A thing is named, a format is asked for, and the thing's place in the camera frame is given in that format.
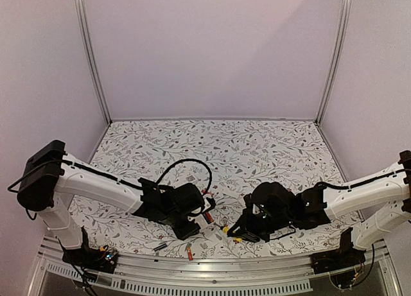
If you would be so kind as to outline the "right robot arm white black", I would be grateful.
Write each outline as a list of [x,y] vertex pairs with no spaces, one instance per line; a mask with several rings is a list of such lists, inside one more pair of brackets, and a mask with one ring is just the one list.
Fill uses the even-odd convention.
[[245,196],[245,208],[227,235],[245,241],[268,242],[285,227],[314,229],[348,213],[379,205],[370,218],[355,225],[332,254],[332,262],[345,268],[357,250],[368,249],[410,219],[410,151],[388,168],[342,185],[318,182],[294,194],[278,182],[264,182]]

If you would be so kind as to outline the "long white remote with buttons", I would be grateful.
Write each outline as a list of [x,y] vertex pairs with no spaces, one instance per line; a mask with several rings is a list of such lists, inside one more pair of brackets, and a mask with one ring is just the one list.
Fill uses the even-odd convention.
[[194,175],[189,175],[188,177],[186,177],[186,180],[188,182],[195,183],[198,182],[199,178]]

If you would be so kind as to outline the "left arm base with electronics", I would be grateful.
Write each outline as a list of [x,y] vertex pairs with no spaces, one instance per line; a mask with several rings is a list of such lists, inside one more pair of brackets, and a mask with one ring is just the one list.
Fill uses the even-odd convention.
[[89,238],[86,230],[82,227],[82,243],[79,248],[67,249],[61,245],[63,250],[62,260],[74,266],[86,270],[95,270],[113,274],[118,262],[118,251],[108,245],[102,248],[89,246]]

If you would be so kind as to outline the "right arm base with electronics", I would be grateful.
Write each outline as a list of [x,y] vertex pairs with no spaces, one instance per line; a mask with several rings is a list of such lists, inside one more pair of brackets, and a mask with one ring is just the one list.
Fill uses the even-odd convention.
[[[353,228],[350,227],[341,233],[338,248],[310,256],[310,265],[314,274],[324,274],[354,266],[362,268],[365,262],[365,250],[354,248],[352,231]],[[331,275],[330,281],[339,289],[352,288],[360,276],[360,269],[351,270],[348,274]]]

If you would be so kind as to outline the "small white remote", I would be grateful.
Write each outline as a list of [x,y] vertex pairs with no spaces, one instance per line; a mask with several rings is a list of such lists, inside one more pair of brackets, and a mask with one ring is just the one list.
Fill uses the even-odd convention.
[[200,226],[200,231],[204,232],[207,238],[215,237],[219,241],[223,239],[222,229],[215,221],[208,224],[202,215],[199,218],[196,218],[196,222]]

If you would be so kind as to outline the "orange AAA battery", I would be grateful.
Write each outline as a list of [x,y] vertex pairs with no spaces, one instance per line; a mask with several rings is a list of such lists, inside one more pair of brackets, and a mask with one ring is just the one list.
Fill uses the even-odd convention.
[[203,196],[205,196],[205,195],[209,195],[209,196],[211,196],[211,197],[214,197],[214,194],[212,193],[212,192],[210,192],[210,191],[207,191],[207,190],[202,190],[202,195]]
[[193,260],[193,254],[192,254],[191,248],[190,248],[190,247],[187,247],[187,248],[186,248],[186,252],[187,252],[187,255],[188,255],[188,259],[189,259],[190,261],[192,261],[192,260]]

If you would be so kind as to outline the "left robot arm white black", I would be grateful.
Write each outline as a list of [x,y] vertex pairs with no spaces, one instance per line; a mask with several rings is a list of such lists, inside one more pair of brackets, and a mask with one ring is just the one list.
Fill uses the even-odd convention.
[[203,213],[214,208],[213,200],[192,183],[172,187],[140,178],[133,184],[78,160],[59,140],[31,156],[23,175],[8,190],[17,195],[21,206],[41,217],[81,266],[91,266],[95,252],[85,244],[87,237],[62,204],[63,194],[83,196],[168,225],[180,240],[197,234]]

